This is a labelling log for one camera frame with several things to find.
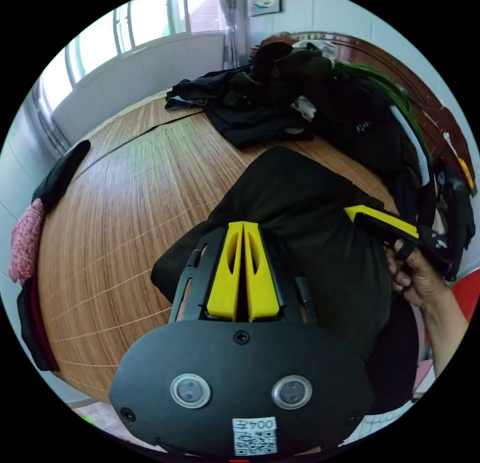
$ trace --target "person's arm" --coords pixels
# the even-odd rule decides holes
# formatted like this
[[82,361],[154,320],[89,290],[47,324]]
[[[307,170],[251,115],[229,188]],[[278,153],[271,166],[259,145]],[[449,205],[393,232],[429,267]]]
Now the person's arm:
[[[395,242],[398,252],[403,242]],[[423,313],[425,327],[433,350],[433,367],[438,376],[460,345],[468,323],[460,310],[452,290],[437,275],[418,249],[407,258],[412,276],[399,271],[399,262],[392,253],[387,254],[388,266],[393,275],[393,289],[403,292],[405,299]]]

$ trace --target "qr code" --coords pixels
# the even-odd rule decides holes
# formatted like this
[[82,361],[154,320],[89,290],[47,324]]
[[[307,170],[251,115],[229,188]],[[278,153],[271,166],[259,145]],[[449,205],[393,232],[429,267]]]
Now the qr code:
[[271,431],[235,431],[235,455],[269,455],[277,452],[275,430]]

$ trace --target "window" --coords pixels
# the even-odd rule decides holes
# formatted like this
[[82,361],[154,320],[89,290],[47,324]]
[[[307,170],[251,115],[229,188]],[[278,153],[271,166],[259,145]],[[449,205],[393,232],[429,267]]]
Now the window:
[[167,0],[133,0],[131,29],[136,46],[170,35]]
[[115,31],[118,36],[119,53],[125,53],[132,49],[129,33],[129,6],[130,3],[123,4],[115,10]]
[[226,28],[219,0],[187,0],[192,33],[213,32]]
[[53,111],[72,91],[65,65],[65,48],[45,68],[41,81],[45,98]]
[[102,16],[75,39],[78,40],[80,61],[85,75],[117,56],[113,11]]
[[223,31],[219,0],[132,0],[91,24],[48,65],[41,84],[51,109],[86,75],[119,55],[174,35]]

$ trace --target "wall picture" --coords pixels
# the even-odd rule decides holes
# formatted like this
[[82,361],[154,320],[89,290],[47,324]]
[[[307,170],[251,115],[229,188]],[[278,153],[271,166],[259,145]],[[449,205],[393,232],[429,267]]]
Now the wall picture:
[[248,15],[256,17],[282,11],[282,0],[248,0]]

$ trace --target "label sticker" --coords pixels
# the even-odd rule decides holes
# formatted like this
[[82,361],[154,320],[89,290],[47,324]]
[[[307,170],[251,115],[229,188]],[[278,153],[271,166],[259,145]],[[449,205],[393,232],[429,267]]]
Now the label sticker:
[[269,455],[277,452],[277,421],[266,418],[233,418],[236,456]]

